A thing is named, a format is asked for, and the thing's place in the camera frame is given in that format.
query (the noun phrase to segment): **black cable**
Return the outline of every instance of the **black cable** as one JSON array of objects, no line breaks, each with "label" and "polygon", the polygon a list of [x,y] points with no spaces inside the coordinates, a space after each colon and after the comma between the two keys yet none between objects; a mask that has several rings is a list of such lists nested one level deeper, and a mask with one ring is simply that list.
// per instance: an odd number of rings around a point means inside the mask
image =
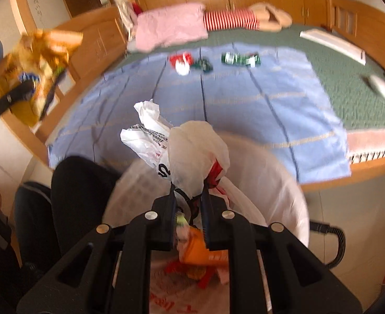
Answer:
[{"label": "black cable", "polygon": [[338,245],[337,245],[337,254],[336,257],[329,263],[326,263],[325,266],[328,269],[336,267],[343,259],[346,249],[346,238],[344,232],[330,224],[310,221],[310,230],[312,232],[319,232],[321,234],[333,234],[337,236]]}]

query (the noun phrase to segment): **wooden headboard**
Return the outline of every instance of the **wooden headboard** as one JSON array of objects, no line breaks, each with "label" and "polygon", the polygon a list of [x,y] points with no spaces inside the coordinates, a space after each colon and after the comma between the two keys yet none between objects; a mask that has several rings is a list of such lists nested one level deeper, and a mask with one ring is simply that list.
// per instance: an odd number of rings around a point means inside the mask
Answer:
[{"label": "wooden headboard", "polygon": [[355,0],[333,0],[332,5],[332,29],[385,69],[385,13]]}]

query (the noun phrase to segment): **white bag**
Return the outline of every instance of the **white bag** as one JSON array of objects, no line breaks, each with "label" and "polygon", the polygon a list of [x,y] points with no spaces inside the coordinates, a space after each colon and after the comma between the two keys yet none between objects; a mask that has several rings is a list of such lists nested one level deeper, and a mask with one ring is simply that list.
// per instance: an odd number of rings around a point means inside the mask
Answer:
[{"label": "white bag", "polygon": [[[155,198],[169,193],[169,180],[188,196],[200,194],[203,180],[217,160],[222,167],[217,178],[221,179],[217,188],[210,189],[212,194],[226,200],[220,191],[225,193],[229,207],[252,223],[282,222],[308,246],[309,217],[304,196],[293,177],[270,152],[240,136],[223,133],[220,137],[206,122],[187,122],[170,128],[161,122],[158,106],[149,102],[141,103],[136,109],[141,114],[143,128],[123,130],[121,138],[144,161],[133,162],[116,183],[104,213],[104,223],[124,225],[150,210]],[[169,137],[162,134],[163,125],[170,129]],[[162,176],[159,165],[164,163],[167,171]],[[150,313],[228,313],[229,285],[213,279],[203,290],[186,276],[164,272],[168,262],[177,257],[177,251],[152,252]],[[266,289],[262,267],[261,272]],[[270,299],[267,306],[270,310]]]}]

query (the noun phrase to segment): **red striped cloth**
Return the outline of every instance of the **red striped cloth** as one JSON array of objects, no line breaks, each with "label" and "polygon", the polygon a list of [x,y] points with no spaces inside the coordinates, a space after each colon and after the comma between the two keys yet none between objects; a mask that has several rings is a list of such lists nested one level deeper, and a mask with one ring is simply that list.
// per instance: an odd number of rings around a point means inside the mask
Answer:
[{"label": "red striped cloth", "polygon": [[236,11],[205,12],[204,26],[208,31],[232,28],[259,30],[259,21],[251,10],[238,9]]}]

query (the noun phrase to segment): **bedsheet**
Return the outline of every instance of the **bedsheet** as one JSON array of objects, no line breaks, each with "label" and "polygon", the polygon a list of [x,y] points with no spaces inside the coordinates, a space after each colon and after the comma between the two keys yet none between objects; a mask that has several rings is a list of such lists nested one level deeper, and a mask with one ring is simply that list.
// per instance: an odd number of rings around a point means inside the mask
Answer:
[{"label": "bedsheet", "polygon": [[[226,51],[259,52],[261,66],[223,65]],[[51,167],[77,154],[123,172],[136,155],[120,131],[139,122],[133,105],[153,98],[174,126],[206,120],[263,144],[300,183],[350,175],[346,132],[303,52],[244,43],[190,52],[214,71],[179,76],[167,60],[173,53],[156,53],[105,74],[49,147]]]},{"label": "bedsheet", "polygon": [[[385,80],[385,71],[368,55],[366,65],[363,66],[331,48],[300,37],[301,31],[312,28],[295,24],[278,33],[243,29],[216,31],[210,32],[208,39],[188,46],[213,47],[243,42],[261,46],[286,46],[305,52],[330,98],[336,115],[342,119],[348,133],[347,158],[350,163],[385,157],[385,100],[377,95],[367,82],[367,77],[371,74]],[[185,48],[185,45],[159,48],[153,52],[176,51],[181,48]],[[142,59],[144,56],[139,53],[130,54],[119,65]]]}]

